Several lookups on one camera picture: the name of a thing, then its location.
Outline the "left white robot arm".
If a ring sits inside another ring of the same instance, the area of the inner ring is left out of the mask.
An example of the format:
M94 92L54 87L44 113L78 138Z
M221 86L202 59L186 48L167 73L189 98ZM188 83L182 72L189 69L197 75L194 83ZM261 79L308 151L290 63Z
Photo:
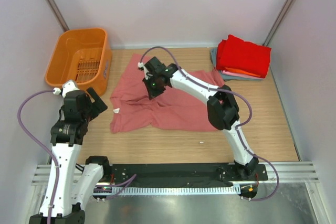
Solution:
M51 128L52 164L44 201L29 223L84 223L85 207L98 182L111 177L106 156L89 156L77 183L77 158L88 124L108 107L93 88L86 91L75 83L64 84L64 103L59 120Z

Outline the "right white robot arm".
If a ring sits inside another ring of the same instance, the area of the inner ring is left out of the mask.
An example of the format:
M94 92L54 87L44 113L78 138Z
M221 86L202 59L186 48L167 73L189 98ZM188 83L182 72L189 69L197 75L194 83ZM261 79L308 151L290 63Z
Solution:
M238 177L248 180L255 175L259 160L243 134L239 106L229 86L220 88L206 83L174 63L166 66L157 57L151 58L147 63L139 62L138 68L144 71L143 82L149 99L158 97L166 87L170 87L184 91L203 102L207 108L209 123L224 133L232 148Z

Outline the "orange plastic basket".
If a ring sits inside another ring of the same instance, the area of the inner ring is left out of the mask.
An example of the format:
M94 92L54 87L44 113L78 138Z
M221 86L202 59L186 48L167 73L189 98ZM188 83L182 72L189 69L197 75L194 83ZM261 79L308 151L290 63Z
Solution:
M73 80L80 90L94 88L102 96L108 86L112 51L103 28L72 29L63 33L54 48L45 81L61 88Z

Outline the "grey folded t shirt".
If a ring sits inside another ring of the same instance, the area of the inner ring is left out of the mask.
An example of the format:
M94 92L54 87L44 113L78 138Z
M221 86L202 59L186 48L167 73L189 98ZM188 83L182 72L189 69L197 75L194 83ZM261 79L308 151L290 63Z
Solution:
M210 54L211 54L211 62L213 64L214 67L216 67L216 56L217 56L217 48L212 48L210 50ZM262 80L254 80L254 79L245 79L245 78L241 78L241 77L233 77L233 76L229 76L226 74L222 74L221 70L217 70L219 72L219 74L221 75L222 79L224 81L230 81L230 80L239 80L239 81L262 81Z

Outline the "light pink folded t shirt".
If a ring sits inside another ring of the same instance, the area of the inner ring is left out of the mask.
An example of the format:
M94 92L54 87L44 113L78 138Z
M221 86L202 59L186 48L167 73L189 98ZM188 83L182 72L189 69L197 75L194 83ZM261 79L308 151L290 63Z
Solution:
M243 73L234 73L234 72L230 72L230 71L226 71L226 70L221 70L220 72L222 74L226 74L226 75L233 76L233 77L241 77L241 78L245 78L245 79L254 79L254 80L263 80L263 78L261 78L261 77L250 76L248 74L243 74Z

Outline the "orange folded t shirt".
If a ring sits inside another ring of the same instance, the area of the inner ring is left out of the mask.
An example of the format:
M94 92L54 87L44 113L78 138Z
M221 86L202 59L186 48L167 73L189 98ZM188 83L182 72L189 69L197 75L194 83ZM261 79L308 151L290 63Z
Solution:
M239 68L239 67L225 67L222 72L230 72L240 75L246 75L256 78L264 78L265 75L260 72L258 69L254 68Z

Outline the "red folded t shirt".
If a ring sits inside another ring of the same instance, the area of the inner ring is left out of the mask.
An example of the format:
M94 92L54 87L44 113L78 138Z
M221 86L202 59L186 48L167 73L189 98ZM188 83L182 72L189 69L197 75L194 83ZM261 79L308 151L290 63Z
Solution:
M225 67L254 68L266 77L271 62L271 48L228 35L217 46L216 60L217 70Z

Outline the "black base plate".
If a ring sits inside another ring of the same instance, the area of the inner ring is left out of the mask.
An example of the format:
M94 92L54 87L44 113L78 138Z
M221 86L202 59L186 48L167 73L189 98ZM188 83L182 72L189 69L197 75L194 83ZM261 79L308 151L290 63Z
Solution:
M114 182L121 183L135 175L138 187L182 187L216 182L268 180L264 164L258 164L252 174L244 176L234 163L180 163L180 164L112 164Z

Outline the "aluminium frame rail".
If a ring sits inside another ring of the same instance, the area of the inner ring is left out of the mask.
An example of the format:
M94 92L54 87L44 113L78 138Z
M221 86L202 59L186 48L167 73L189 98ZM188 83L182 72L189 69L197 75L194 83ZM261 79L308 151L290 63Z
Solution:
M272 162L281 183L318 183L318 175L312 162ZM47 185L51 165L37 165L32 186Z

